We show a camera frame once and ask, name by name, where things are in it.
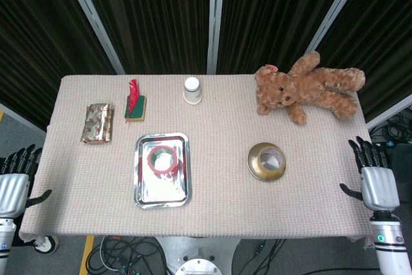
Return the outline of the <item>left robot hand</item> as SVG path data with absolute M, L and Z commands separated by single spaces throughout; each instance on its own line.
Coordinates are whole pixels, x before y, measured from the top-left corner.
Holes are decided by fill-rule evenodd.
M 44 202 L 51 195 L 52 190 L 47 189 L 38 197 L 30 196 L 41 153 L 42 148 L 35 149 L 32 144 L 1 159 L 2 219 L 17 218 L 27 208 Z

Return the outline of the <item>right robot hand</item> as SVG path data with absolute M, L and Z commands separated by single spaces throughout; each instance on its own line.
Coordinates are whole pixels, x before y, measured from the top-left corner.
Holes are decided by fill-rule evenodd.
M 348 141 L 355 156 L 360 179 L 360 191 L 351 190 L 346 184 L 339 184 L 348 196 L 360 200 L 373 212 L 394 211 L 399 205 L 395 175 L 384 150 L 357 136 Z

